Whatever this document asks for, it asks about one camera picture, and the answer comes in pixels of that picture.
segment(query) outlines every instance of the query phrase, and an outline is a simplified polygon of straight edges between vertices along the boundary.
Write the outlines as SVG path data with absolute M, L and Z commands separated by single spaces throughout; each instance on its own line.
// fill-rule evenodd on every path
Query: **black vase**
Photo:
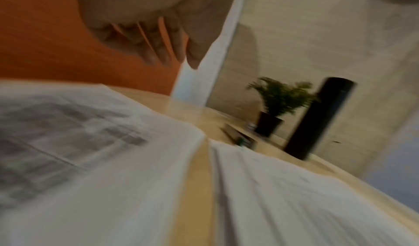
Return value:
M 280 123 L 282 123 L 281 119 L 261 111 L 259 114 L 258 125 L 254 131 L 261 136 L 269 137 Z

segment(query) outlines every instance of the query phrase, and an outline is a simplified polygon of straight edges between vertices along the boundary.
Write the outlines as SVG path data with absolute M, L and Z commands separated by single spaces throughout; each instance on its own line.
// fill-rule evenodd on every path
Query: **white paper sheet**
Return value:
M 12 246 L 160 246 L 204 134 L 105 86 L 0 86 Z
M 246 148 L 211 147 L 238 245 L 418 245 L 409 230 L 338 179 Z M 221 228 L 218 241 L 224 241 Z

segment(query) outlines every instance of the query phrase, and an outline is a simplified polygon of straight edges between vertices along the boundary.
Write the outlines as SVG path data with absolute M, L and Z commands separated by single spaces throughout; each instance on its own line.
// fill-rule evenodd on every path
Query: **wooden table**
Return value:
M 194 124 L 204 131 L 209 139 L 231 144 L 231 141 L 221 131 L 221 128 L 226 123 L 235 126 L 239 130 L 240 127 L 244 126 L 242 121 L 229 115 L 206 107 L 197 107 L 176 101 L 168 96 L 126 88 L 114 87 L 112 89 L 142 103 L 154 111 L 177 120 Z M 419 236 L 419 215 L 413 210 L 315 155 L 311 155 L 308 161 L 301 161 L 271 144 L 257 138 L 256 140 L 258 141 L 255 148 L 256 152 L 277 157 L 315 173 L 331 175 L 341 179 Z M 208 155 L 208 141 L 204 142 L 190 164 L 181 197 L 175 225 L 172 234 L 168 238 L 168 245 L 212 245 L 215 208 Z

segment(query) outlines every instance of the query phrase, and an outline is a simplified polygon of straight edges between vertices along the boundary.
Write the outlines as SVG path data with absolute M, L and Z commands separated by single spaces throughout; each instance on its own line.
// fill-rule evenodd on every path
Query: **stack of paper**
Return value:
M 413 246 L 418 239 L 343 182 L 211 142 L 220 246 Z
M 0 244 L 160 246 L 203 139 L 104 86 L 0 86 Z

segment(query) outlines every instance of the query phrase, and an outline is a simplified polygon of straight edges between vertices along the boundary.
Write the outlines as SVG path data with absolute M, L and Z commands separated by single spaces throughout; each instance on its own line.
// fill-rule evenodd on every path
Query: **potted plant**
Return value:
M 295 114 L 297 108 L 307 107 L 316 99 L 310 82 L 297 82 L 287 85 L 268 77 L 261 77 L 257 82 L 248 85 L 247 89 L 255 89 L 262 97 L 265 112 L 261 111 L 255 132 L 269 137 L 282 122 L 278 116 L 285 113 Z

